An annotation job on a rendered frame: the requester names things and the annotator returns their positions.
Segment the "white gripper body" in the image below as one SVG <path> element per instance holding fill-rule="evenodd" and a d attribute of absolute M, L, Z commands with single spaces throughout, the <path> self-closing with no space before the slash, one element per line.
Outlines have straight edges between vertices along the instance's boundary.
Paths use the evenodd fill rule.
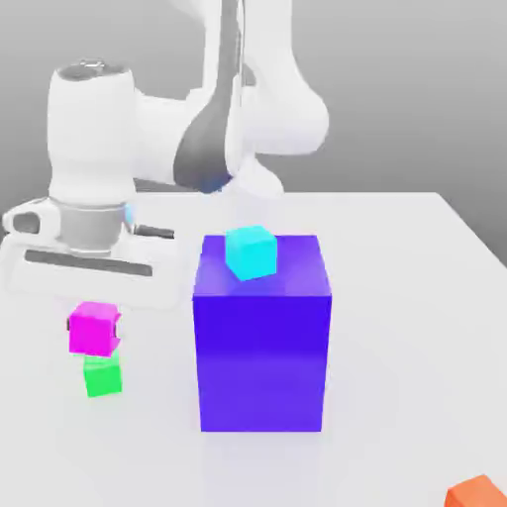
<path fill-rule="evenodd" d="M 0 246 L 0 287 L 9 292 L 132 308 L 168 309 L 179 299 L 178 241 L 125 235 L 105 257 L 9 235 Z"/>

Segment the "small magenta cube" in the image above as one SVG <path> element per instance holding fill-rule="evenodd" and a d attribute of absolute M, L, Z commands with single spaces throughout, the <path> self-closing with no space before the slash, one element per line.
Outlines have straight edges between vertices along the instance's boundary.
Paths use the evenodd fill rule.
<path fill-rule="evenodd" d="M 67 319 L 69 351 L 78 355 L 110 357 L 120 344 L 116 334 L 120 317 L 114 304 L 81 302 Z"/>

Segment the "small green cube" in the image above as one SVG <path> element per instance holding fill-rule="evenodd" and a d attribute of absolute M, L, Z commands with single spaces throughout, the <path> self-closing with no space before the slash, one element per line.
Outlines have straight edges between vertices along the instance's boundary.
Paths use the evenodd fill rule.
<path fill-rule="evenodd" d="M 122 371 L 119 351 L 110 356 L 86 355 L 83 375 L 88 397 L 99 397 L 122 391 Z"/>

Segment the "small cyan cube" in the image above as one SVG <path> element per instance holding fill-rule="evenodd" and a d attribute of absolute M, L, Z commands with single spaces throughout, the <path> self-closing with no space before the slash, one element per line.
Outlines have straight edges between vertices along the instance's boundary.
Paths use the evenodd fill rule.
<path fill-rule="evenodd" d="M 277 238 L 263 226 L 227 231 L 225 262 L 240 281 L 274 275 L 277 271 Z"/>

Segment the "small orange cube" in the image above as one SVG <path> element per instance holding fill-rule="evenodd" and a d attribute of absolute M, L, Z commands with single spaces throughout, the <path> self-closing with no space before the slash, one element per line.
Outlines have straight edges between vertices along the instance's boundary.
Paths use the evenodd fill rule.
<path fill-rule="evenodd" d="M 507 496 L 482 474 L 449 488 L 444 507 L 507 507 Z"/>

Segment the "large blue box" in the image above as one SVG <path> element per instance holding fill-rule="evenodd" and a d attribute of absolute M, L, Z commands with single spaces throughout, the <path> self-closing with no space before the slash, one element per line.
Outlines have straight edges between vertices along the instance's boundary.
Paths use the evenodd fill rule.
<path fill-rule="evenodd" d="M 204 238 L 193 290 L 204 432 L 322 428 L 332 289 L 314 236 L 278 237 L 277 272 L 240 281 Z"/>

